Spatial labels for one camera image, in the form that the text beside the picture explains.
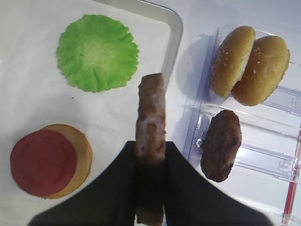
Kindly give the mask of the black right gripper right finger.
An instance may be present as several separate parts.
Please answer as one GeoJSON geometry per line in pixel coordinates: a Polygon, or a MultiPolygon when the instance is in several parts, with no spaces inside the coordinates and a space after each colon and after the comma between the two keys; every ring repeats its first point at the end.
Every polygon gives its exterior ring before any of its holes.
{"type": "Polygon", "coordinates": [[[169,226],[270,226],[258,212],[229,197],[203,178],[166,142],[165,215],[169,226]]]}

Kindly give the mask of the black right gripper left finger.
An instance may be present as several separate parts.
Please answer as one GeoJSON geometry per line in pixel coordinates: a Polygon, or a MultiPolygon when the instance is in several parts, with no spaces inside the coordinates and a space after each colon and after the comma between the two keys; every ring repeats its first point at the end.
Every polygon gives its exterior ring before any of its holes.
{"type": "Polygon", "coordinates": [[[132,226],[135,221],[135,143],[125,146],[91,184],[36,215],[31,226],[132,226]]]}

